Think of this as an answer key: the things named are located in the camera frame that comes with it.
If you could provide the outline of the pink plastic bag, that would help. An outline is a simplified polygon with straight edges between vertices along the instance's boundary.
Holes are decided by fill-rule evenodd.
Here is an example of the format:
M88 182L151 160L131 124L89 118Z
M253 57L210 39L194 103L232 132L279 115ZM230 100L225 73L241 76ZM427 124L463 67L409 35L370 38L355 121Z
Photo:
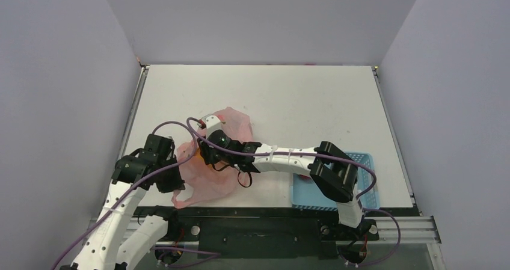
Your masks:
M253 130L250 117L231 107L214 112L224 122L223 131L228 137L241 142L253 140ZM235 168L221 168L224 163L217 163L214 170L206 165L204 160L191 158L179 166L186 189L173 192L171 202L174 207L182 209L193 204L215 201L230 195L240 187L238 171Z

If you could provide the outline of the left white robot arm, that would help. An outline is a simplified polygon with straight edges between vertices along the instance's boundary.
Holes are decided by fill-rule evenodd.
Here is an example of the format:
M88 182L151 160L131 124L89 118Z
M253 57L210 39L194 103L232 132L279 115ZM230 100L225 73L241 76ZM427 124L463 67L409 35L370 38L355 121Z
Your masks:
M155 206L139 228L124 238L151 186L162 193L184 188L174 149L172 138L150 134L142 148L115 163L99 218L78 238L84 246L69 264L58 269L134 269L158 240L172 240L179 234L176 210Z

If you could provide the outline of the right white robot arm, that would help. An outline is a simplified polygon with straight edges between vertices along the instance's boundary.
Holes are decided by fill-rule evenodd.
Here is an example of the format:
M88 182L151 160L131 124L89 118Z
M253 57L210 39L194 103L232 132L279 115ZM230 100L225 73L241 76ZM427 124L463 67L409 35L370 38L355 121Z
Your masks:
M312 179L320 192L336 203L341 234L354 238L363 231L357 188L361 164L333 143L323 141L317 147L283 148L233 140L223 130L197 138L207 164L223 162L242 173L279 172Z

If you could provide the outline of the orange fake fruit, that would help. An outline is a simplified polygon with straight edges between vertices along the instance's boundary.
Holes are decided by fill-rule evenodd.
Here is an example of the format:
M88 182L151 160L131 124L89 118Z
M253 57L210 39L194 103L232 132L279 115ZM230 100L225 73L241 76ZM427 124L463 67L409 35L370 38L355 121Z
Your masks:
M196 151L195 151L195 153L194 153L194 155L193 155L193 158L194 158L194 159L199 159L199 160L202 160L202 159L203 159L203 158L202 158L202 156L201 156L201 150L200 150L200 148L197 148L197 149L196 149Z

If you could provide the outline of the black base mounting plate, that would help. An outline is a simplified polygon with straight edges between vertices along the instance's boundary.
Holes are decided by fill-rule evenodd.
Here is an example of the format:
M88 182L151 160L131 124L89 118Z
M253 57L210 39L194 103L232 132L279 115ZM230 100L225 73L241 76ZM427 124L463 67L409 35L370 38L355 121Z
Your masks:
M157 242L165 246L196 245L224 259L365 258L367 243L398 248L410 223L393 212L370 210L355 228L343 226L332 210L284 207L138 207L126 236L152 215L168 220Z

